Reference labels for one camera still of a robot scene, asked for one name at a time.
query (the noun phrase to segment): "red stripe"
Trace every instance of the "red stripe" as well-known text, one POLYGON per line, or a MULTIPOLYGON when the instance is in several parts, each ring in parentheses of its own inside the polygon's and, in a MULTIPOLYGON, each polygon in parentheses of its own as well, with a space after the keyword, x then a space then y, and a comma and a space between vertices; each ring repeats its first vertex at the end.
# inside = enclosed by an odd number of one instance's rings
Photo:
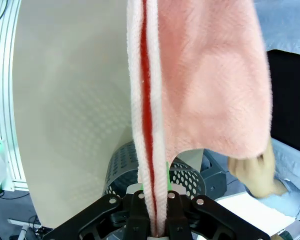
POLYGON ((149 56, 147 48, 147 0, 143 1, 143 23, 141 29, 141 42, 140 42, 140 52, 141 52, 141 70, 142 70, 142 91, 143 91, 143 103, 142 103, 142 127, 144 133, 145 150, 148 165, 150 168, 150 179, 151 179, 151 189, 154 202, 154 211, 157 215, 156 206, 156 196, 154 192, 155 184, 155 172, 153 163, 153 136, 152 136, 152 113, 151 113, 151 82, 150 82, 150 66, 149 66, 149 56))

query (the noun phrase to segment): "towel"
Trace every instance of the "towel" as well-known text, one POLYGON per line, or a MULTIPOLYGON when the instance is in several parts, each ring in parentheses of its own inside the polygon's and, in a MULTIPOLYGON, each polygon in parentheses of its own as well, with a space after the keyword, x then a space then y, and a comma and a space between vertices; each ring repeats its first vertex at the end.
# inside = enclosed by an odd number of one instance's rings
POLYGON ((167 217, 166 162, 208 148, 261 154, 271 81, 252 0, 128 0, 132 134, 151 234, 167 217))

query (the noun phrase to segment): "metal frame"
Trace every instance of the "metal frame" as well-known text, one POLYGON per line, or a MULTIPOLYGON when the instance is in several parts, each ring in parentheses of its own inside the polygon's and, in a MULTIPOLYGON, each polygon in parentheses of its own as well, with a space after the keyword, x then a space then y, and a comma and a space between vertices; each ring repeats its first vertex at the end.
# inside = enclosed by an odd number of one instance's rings
MULTIPOLYGON (((0 0, 0 14, 5 3, 6 0, 0 0)), ((0 20, 0 141, 4 142, 6 161, 13 182, 3 187, 7 191, 28 191, 17 141, 12 87, 14 42, 20 4, 21 0, 8 0, 6 11, 0 20)))
POLYGON ((40 224, 33 224, 33 223, 29 223, 29 222, 25 222, 25 221, 19 221, 19 220, 14 220, 14 219, 8 219, 8 223, 9 224, 13 224, 13 225, 18 225, 18 226, 22 226, 22 229, 20 231, 18 240, 24 240, 27 234, 27 231, 29 228, 36 228, 39 229, 42 227, 42 225, 40 224))

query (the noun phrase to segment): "human hand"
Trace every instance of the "human hand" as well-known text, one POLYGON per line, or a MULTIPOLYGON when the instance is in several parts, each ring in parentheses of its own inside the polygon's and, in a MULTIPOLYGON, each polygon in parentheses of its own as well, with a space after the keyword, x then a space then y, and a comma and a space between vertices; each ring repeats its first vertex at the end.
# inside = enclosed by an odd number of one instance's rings
POLYGON ((271 237, 271 240, 284 240, 284 239, 276 234, 271 237))
POLYGON ((278 192, 279 183, 274 180, 275 164, 271 137, 265 152, 259 157, 228 158, 229 172, 246 185, 255 198, 265 198, 278 192))

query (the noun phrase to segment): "screw head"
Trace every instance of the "screw head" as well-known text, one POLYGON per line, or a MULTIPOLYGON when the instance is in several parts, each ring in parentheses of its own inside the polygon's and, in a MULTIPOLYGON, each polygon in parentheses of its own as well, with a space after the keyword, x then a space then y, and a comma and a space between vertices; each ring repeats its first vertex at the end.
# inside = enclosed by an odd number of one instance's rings
POLYGON ((201 198, 196 200, 196 204, 198 204, 198 205, 203 205, 204 203, 205 203, 205 201, 201 198))
POLYGON ((169 192, 169 193, 168 193, 168 198, 170 198, 170 199, 174 199, 175 196, 176 196, 176 195, 175 195, 173 192, 169 192))
POLYGON ((110 204, 115 204, 117 202, 117 199, 115 199, 114 197, 110 198, 109 203, 110 204))

